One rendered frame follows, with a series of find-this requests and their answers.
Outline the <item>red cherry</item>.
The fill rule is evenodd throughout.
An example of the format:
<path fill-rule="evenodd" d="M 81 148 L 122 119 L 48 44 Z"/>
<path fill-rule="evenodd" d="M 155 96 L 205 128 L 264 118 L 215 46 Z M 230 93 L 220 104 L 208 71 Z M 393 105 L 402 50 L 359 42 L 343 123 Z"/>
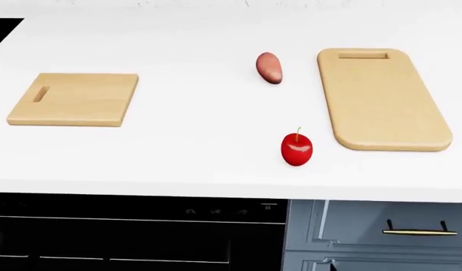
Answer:
<path fill-rule="evenodd" d="M 301 127 L 296 132 L 286 135 L 281 142 L 281 155 L 291 166 L 302 166 L 312 157 L 313 144 L 305 135 L 301 134 Z"/>

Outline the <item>reddish sweet potato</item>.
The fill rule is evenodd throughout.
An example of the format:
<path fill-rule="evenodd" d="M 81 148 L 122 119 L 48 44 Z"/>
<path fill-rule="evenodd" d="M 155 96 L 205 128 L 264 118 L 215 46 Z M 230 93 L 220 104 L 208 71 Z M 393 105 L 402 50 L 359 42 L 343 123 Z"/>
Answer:
<path fill-rule="evenodd" d="M 271 84 L 280 84 L 283 80 L 281 63 L 273 53 L 265 52 L 260 54 L 256 60 L 258 74 Z"/>

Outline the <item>square wooden cutting board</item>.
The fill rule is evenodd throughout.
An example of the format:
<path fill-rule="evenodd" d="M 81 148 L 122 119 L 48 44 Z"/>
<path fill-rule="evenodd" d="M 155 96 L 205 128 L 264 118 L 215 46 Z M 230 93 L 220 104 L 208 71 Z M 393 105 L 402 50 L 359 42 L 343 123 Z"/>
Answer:
<path fill-rule="evenodd" d="M 41 73 L 7 116 L 14 126 L 122 126 L 137 74 Z"/>

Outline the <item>long rounded wooden cutting board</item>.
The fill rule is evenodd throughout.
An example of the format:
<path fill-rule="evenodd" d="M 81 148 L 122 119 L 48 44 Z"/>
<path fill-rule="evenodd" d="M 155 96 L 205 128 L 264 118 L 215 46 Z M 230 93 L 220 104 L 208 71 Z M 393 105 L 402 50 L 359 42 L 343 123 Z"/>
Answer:
<path fill-rule="evenodd" d="M 317 55 L 336 141 L 356 151 L 444 151 L 452 132 L 409 56 L 329 48 Z"/>

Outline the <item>black built-in oven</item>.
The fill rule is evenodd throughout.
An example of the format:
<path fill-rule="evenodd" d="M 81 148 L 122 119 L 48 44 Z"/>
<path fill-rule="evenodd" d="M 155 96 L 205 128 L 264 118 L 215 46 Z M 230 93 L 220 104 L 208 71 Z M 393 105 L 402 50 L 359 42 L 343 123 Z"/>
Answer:
<path fill-rule="evenodd" d="M 0 271 L 281 271 L 288 201 L 0 193 Z"/>

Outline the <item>grey cabinet drawer front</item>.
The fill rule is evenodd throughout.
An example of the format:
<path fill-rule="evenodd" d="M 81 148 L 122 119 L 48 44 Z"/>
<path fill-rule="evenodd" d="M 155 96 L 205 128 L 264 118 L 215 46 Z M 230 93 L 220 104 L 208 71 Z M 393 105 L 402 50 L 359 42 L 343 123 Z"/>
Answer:
<path fill-rule="evenodd" d="M 393 227 L 441 230 L 456 236 L 383 234 Z M 462 255 L 462 203 L 291 200 L 286 249 Z"/>

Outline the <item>grey cabinet door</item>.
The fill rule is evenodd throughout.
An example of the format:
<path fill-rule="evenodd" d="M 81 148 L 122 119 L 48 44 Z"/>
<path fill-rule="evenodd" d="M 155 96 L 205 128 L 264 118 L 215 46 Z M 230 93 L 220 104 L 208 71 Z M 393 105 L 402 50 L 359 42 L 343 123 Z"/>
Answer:
<path fill-rule="evenodd" d="M 462 271 L 462 257 L 286 251 L 282 271 Z"/>

